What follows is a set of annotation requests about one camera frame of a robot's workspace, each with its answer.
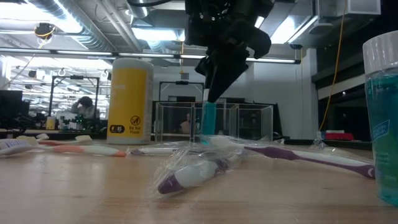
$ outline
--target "wall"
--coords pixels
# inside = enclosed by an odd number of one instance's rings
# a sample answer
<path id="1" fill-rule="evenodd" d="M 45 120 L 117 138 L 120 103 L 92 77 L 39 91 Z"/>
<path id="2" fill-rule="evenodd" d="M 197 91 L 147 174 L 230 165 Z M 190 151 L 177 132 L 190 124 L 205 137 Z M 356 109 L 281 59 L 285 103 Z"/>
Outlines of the wall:
<path id="1" fill-rule="evenodd" d="M 180 68 L 156 68 L 154 100 L 159 94 L 159 82 L 180 80 Z M 190 73 L 190 82 L 203 82 L 194 67 L 184 68 Z M 292 139 L 315 139 L 318 129 L 318 98 L 311 76 L 317 72 L 315 50 L 307 50 L 302 65 L 254 63 L 221 97 L 245 98 L 252 103 L 278 104 L 284 136 Z M 161 100 L 169 96 L 195 96 L 201 92 L 192 86 L 169 85 L 162 92 Z"/>
<path id="2" fill-rule="evenodd" d="M 154 76 L 154 100 L 159 100 L 160 82 L 175 82 L 181 80 L 180 67 L 161 68 L 155 67 Z M 195 67 L 184 67 L 184 72 L 190 74 L 189 82 L 205 83 L 205 77 L 195 71 Z M 167 101 L 169 96 L 194 96 L 197 101 L 201 101 L 203 93 L 201 85 L 176 85 L 167 83 L 162 84 L 160 100 Z M 242 74 L 221 97 L 246 98 L 246 74 Z"/>
<path id="3" fill-rule="evenodd" d="M 247 77 L 247 89 L 253 89 L 252 99 L 256 103 L 278 104 L 284 136 L 315 139 L 318 101 L 315 85 L 311 82 L 311 75 L 316 73 L 315 51 L 308 50 L 302 63 L 256 63 L 253 65 L 254 77 Z"/>

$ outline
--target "plastic wrap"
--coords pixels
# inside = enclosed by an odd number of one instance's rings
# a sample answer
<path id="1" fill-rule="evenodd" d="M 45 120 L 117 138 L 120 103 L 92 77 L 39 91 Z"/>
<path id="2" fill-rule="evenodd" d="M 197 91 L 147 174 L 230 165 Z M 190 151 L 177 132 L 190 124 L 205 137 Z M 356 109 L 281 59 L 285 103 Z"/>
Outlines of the plastic wrap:
<path id="1" fill-rule="evenodd" d="M 201 144 L 190 143 L 189 141 L 179 141 L 179 142 L 167 142 L 162 144 L 156 144 L 151 146 L 142 147 L 129 147 L 127 149 L 128 154 L 135 156 L 169 156 L 175 151 L 190 148 L 201 148 Z"/>
<path id="2" fill-rule="evenodd" d="M 210 136 L 207 139 L 211 145 L 216 147 L 242 147 L 246 150 L 258 152 L 264 156 L 274 159 L 289 161 L 307 161 L 326 166 L 356 172 L 366 178 L 375 178 L 373 161 L 337 148 L 327 147 L 319 140 L 309 148 L 278 145 L 256 141 L 246 141 L 226 136 Z"/>
<path id="3" fill-rule="evenodd" d="M 288 161 L 306 161 L 322 166 L 349 170 L 374 179 L 374 166 L 366 159 L 349 152 L 328 147 L 317 140 L 309 148 L 285 146 L 274 142 L 248 141 L 229 136 L 204 136 L 207 144 L 171 142 L 146 146 L 132 151 L 135 155 L 173 155 L 155 173 L 153 194 L 171 194 L 204 184 L 218 175 L 228 173 L 244 156 L 266 156 Z"/>
<path id="4" fill-rule="evenodd" d="M 201 186 L 235 169 L 244 152 L 241 147 L 185 145 L 158 167 L 150 185 L 150 194 L 168 195 Z"/>

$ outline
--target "purple toothbrush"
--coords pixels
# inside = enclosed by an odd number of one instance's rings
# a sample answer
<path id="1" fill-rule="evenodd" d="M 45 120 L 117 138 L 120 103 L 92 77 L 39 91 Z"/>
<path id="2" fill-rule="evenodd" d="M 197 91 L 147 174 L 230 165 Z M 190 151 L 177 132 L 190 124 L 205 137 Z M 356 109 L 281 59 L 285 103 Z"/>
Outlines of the purple toothbrush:
<path id="1" fill-rule="evenodd" d="M 302 151 L 290 151 L 286 149 L 280 149 L 278 147 L 249 147 L 245 146 L 245 149 L 258 152 L 267 157 L 274 159 L 286 159 L 290 161 L 303 160 L 309 162 L 316 162 L 319 164 L 335 166 L 342 169 L 351 170 L 359 173 L 364 177 L 374 179 L 374 166 L 365 162 L 357 161 L 354 159 L 347 159 L 340 156 L 325 155 L 313 152 L 302 152 Z"/>

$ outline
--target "table surface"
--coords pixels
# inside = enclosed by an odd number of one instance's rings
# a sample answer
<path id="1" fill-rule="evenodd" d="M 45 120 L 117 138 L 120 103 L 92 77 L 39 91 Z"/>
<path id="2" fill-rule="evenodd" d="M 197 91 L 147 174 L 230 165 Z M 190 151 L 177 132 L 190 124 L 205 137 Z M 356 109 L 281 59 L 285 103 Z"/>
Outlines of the table surface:
<path id="1" fill-rule="evenodd" d="M 398 219 L 398 210 L 378 199 L 374 180 L 261 156 L 248 157 L 202 187 L 151 197 L 148 186 L 166 159 L 39 151 L 0 158 L 0 223 L 374 224 Z"/>

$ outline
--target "white toothbrush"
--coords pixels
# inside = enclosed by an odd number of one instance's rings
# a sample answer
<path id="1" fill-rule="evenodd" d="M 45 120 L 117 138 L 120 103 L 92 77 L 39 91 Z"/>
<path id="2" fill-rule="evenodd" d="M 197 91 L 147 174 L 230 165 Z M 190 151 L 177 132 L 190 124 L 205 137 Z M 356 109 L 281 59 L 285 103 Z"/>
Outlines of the white toothbrush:
<path id="1" fill-rule="evenodd" d="M 42 149 L 52 152 L 74 152 L 102 156 L 125 157 L 126 153 L 104 146 L 40 146 L 34 137 L 25 139 L 2 139 L 0 140 L 0 156 L 10 156 L 32 149 Z"/>
<path id="2" fill-rule="evenodd" d="M 46 138 L 48 139 L 49 137 L 46 134 L 40 134 L 36 136 L 38 138 L 37 142 L 42 145 L 48 145 L 48 146 L 64 146 L 64 145 L 87 145 L 87 144 L 92 144 L 93 140 L 90 138 L 90 136 L 77 136 L 75 137 L 76 141 L 53 141 L 53 140 L 45 140 Z M 17 139 L 27 139 L 31 137 L 27 136 L 19 136 Z"/>

